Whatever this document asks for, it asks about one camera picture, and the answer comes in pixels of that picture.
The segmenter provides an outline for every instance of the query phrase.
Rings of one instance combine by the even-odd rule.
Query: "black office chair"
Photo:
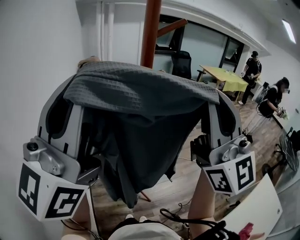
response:
[[[191,79],[192,58],[186,51],[178,51],[172,55],[173,71],[172,75]]]
[[[271,179],[273,178],[273,171],[280,165],[285,165],[287,163],[293,171],[297,171],[299,168],[297,151],[300,150],[300,131],[293,131],[293,128],[291,127],[290,131],[285,136],[284,143],[276,144],[276,146],[279,147],[279,150],[274,151],[274,153],[278,152],[282,155],[282,160],[272,167],[269,164],[264,164],[262,166],[262,174],[268,174]]]

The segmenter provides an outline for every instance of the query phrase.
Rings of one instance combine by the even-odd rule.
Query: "screw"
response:
[[[29,143],[27,143],[26,147],[29,151],[38,150],[38,144],[36,142],[29,142]]]

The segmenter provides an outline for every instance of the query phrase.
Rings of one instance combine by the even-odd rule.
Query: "pink object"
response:
[[[253,230],[253,223],[248,223],[240,232],[240,240],[248,240],[250,238],[250,234]]]

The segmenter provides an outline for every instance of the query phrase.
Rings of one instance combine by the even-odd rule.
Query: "woman in black shirt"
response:
[[[282,94],[288,92],[289,86],[289,80],[284,77],[270,87],[263,102],[261,102],[258,107],[258,110],[264,117],[270,118],[274,112],[280,114],[278,111],[278,104],[281,102]]]

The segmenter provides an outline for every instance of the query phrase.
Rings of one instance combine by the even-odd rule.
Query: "brown pole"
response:
[[[147,0],[142,37],[141,66],[152,68],[162,0]]]
[[[187,23],[188,23],[188,21],[186,19],[181,19],[176,22],[173,22],[173,23],[161,28],[160,30],[158,30],[157,37],[159,38],[162,35],[167,34],[168,32],[171,32],[175,29],[181,28],[184,25],[186,25]]]

